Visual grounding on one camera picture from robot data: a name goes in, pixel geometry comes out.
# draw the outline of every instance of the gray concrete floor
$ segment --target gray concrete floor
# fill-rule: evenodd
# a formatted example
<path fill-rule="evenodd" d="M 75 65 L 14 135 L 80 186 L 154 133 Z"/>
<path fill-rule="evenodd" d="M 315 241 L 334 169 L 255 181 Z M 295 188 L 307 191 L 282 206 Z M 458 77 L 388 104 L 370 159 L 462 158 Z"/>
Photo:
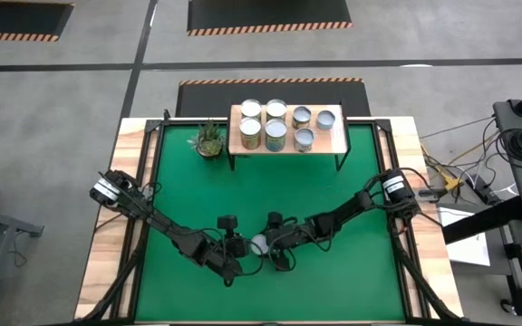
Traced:
<path fill-rule="evenodd" d="M 347 30 L 187 37 L 187 2 L 162 1 L 144 62 L 522 58 L 522 0 L 347 2 L 354 22 Z M 0 43 L 0 65 L 132 63 L 149 0 L 75 3 L 60 42 Z M 72 318 L 98 210 L 88 189 L 109 164 L 129 77 L 0 72 L 0 211 L 46 225 L 42 238 L 18 241 L 26 266 L 8 262 L 0 325 Z M 362 77 L 372 115 L 414 116 L 420 135 L 487 117 L 494 101 L 522 98 L 522 65 L 146 71 L 131 116 L 174 112 L 182 80 L 269 77 Z M 478 143 L 485 125 L 422 142 L 448 160 Z M 493 188 L 513 182 L 502 160 L 490 166 L 498 171 Z M 509 296 L 504 279 L 455 277 L 467 317 L 522 325 L 498 308 Z"/>

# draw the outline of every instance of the plant pot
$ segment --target plant pot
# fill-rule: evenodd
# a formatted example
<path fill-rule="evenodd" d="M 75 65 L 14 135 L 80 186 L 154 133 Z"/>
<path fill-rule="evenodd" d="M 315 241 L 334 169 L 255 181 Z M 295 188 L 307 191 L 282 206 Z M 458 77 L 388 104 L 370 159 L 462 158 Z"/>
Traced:
<path fill-rule="evenodd" d="M 214 154 L 214 155 L 207 155 L 203 152 L 200 151 L 199 148 L 197 148 L 197 153 L 204 159 L 206 160 L 213 160 L 213 159 L 217 159 L 217 158 L 220 158 L 221 157 L 221 154 L 223 154 L 223 148 L 221 148 L 221 150 L 217 153 L 217 154 Z"/>

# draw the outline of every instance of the green tabletop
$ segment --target green tabletop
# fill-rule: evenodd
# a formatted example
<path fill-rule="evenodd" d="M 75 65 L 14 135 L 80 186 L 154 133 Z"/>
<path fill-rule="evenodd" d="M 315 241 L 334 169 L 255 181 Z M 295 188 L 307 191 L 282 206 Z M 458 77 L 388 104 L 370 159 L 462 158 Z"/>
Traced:
<path fill-rule="evenodd" d="M 206 161 L 187 143 L 197 127 L 166 129 L 155 207 L 193 229 L 216 227 L 235 215 L 237 231 L 251 238 L 267 213 L 300 219 L 331 210 L 379 173 L 370 126 L 351 126 L 352 151 L 342 170 L 323 155 Z M 137 321 L 403 321 L 400 290 L 386 216 L 371 211 L 343 227 L 332 250 L 313 244 L 294 250 L 297 267 L 276 272 L 266 263 L 257 275 L 232 287 L 207 268 L 179 255 L 170 240 L 151 229 L 142 273 Z M 254 271 L 259 259 L 241 259 Z"/>

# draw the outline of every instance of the silver can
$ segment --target silver can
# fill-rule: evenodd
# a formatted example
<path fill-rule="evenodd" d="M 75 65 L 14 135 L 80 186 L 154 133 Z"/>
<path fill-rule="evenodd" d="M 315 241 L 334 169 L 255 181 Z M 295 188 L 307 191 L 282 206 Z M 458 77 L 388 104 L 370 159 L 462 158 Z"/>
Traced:
<path fill-rule="evenodd" d="M 294 118 L 291 123 L 295 129 L 309 127 L 309 120 L 312 119 L 312 112 L 306 107 L 297 107 L 294 110 Z"/>
<path fill-rule="evenodd" d="M 244 100 L 241 103 L 241 118 L 255 118 L 261 121 L 261 103 L 257 100 Z"/>
<path fill-rule="evenodd" d="M 244 118 L 239 125 L 241 145 L 246 149 L 256 149 L 261 144 L 261 122 L 255 118 Z"/>
<path fill-rule="evenodd" d="M 317 128 L 329 130 L 334 126 L 335 115 L 329 110 L 323 110 L 317 114 Z"/>
<path fill-rule="evenodd" d="M 287 126 L 280 119 L 271 119 L 265 125 L 265 146 L 267 149 L 277 152 L 285 147 L 285 134 Z"/>
<path fill-rule="evenodd" d="M 295 132 L 294 142 L 294 147 L 297 151 L 306 153 L 312 150 L 314 145 L 314 132 L 307 128 L 301 128 Z"/>
<path fill-rule="evenodd" d="M 281 119 L 285 121 L 287 113 L 287 104 L 281 100 L 271 100 L 267 103 L 266 121 L 271 119 Z"/>

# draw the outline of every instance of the wooden shelf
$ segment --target wooden shelf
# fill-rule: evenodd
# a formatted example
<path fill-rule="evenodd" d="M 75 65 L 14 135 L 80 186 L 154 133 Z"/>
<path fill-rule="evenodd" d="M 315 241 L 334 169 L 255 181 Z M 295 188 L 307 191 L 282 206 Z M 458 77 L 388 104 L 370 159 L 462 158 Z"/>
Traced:
<path fill-rule="evenodd" d="M 312 112 L 312 119 L 309 121 L 309 127 L 314 132 L 314 145 L 311 151 L 301 153 L 294 148 L 294 134 L 296 129 L 292 126 L 292 119 L 295 108 L 305 106 Z M 335 123 L 329 130 L 320 130 L 316 126 L 317 114 L 322 110 L 329 110 L 335 116 Z M 241 106 L 231 106 L 230 131 L 228 151 L 231 155 L 255 155 L 255 154 L 345 154 L 348 151 L 346 142 L 346 130 L 343 123 L 342 107 L 340 105 L 287 105 L 287 113 L 285 115 L 285 125 L 287 133 L 285 134 L 285 147 L 278 152 L 272 152 L 265 146 L 265 124 L 266 124 L 266 106 L 261 106 L 261 144 L 256 149 L 246 149 L 241 144 Z"/>

